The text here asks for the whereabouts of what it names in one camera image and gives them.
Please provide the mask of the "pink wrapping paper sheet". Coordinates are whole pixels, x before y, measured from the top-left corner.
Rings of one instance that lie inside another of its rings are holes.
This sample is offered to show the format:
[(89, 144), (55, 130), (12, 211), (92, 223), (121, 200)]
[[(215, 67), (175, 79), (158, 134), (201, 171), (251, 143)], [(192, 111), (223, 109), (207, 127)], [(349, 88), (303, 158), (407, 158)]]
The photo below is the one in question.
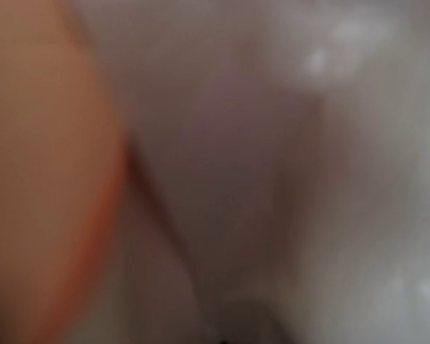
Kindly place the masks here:
[(430, 343), (430, 1), (0, 1), (0, 343)]

